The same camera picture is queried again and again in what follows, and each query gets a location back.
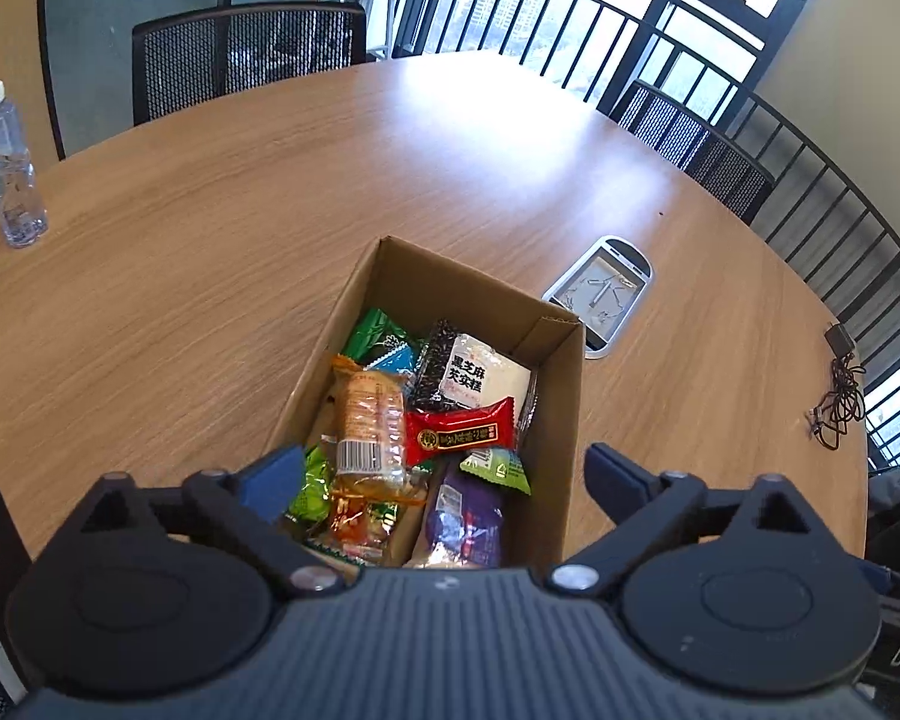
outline cardboard box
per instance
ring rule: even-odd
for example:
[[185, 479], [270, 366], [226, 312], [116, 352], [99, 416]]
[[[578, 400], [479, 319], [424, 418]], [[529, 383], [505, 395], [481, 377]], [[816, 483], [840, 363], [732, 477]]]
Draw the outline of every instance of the cardboard box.
[[[503, 554], [505, 565], [531, 565], [540, 571], [559, 562], [577, 449], [583, 324], [559, 306], [432, 251], [384, 238], [365, 252], [280, 413], [266, 451], [306, 442], [333, 384], [331, 361], [358, 319], [373, 307], [420, 338], [445, 317], [461, 332], [538, 370], [538, 405], [520, 451], [533, 495], [506, 497]], [[410, 557], [419, 509], [416, 514], [401, 519], [402, 533], [391, 538], [391, 565], [402, 565]]]

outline wood grain surface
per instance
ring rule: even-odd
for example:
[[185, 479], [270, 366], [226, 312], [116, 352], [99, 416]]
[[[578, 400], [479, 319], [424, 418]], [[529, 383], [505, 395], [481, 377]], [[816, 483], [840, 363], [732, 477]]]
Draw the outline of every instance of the wood grain surface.
[[[751, 230], [571, 95], [486, 53], [317, 74], [145, 124], [39, 177], [0, 237], [0, 485], [35, 552], [104, 471], [175, 484], [261, 451], [364, 247], [394, 234], [542, 295], [597, 237], [655, 280], [584, 364], [602, 440], [718, 487], [787, 474], [863, 548], [865, 435], [808, 435], [833, 317]], [[610, 524], [574, 489], [568, 552]]]

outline snack package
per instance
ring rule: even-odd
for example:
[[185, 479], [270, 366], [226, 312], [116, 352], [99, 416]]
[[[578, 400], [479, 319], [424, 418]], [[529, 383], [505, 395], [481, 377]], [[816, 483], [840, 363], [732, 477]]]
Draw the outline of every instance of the snack package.
[[410, 406], [425, 412], [475, 409], [514, 399], [514, 424], [523, 412], [535, 377], [483, 341], [458, 332], [445, 319], [434, 327], [420, 353]]
[[337, 557], [376, 565], [384, 559], [399, 519], [410, 509], [422, 509], [426, 503], [431, 473], [432, 469], [425, 466], [410, 471], [401, 502], [374, 500], [334, 485], [327, 531], [314, 542], [322, 551]]
[[407, 331], [380, 309], [371, 308], [353, 328], [341, 354], [350, 357], [362, 367], [370, 367], [402, 343], [405, 343], [413, 353]]
[[307, 452], [303, 487], [290, 503], [290, 519], [305, 526], [323, 522], [330, 512], [330, 464], [319, 446]]
[[428, 507], [424, 535], [429, 546], [416, 568], [496, 568], [500, 565], [502, 491], [475, 476], [447, 467]]
[[408, 467], [439, 452], [479, 446], [514, 448], [514, 399], [505, 397], [482, 409], [406, 414]]
[[398, 376], [413, 376], [413, 367], [416, 364], [413, 348], [408, 343], [401, 343], [392, 351], [387, 352], [379, 360], [367, 365], [367, 370], [383, 370], [386, 373], [394, 373]]
[[460, 464], [460, 469], [493, 485], [530, 494], [530, 483], [523, 470], [523, 463], [512, 449], [504, 449], [501, 446], [474, 449]]
[[368, 500], [340, 488], [332, 491], [331, 499], [327, 530], [340, 543], [341, 550], [367, 562], [380, 562], [400, 514], [399, 504]]
[[338, 375], [337, 482], [351, 493], [391, 500], [407, 483], [402, 380], [362, 370], [347, 357], [333, 361]]

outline office chair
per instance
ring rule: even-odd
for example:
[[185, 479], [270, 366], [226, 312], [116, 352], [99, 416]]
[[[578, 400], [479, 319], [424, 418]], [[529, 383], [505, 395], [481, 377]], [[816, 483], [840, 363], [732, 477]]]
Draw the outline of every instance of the office chair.
[[133, 123], [365, 60], [367, 16], [349, 2], [255, 2], [138, 23]]
[[658, 88], [636, 80], [610, 113], [750, 224], [773, 191], [773, 177], [741, 148]]

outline power adapter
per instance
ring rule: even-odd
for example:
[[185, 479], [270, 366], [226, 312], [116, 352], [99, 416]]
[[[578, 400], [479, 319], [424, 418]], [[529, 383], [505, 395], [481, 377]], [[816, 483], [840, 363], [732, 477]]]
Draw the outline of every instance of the power adapter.
[[848, 354], [853, 354], [857, 347], [853, 338], [850, 338], [850, 333], [847, 333], [847, 329], [842, 324], [831, 324], [826, 333], [823, 333], [823, 338], [826, 338], [826, 342], [833, 350], [833, 356], [838, 360], [842, 360]]

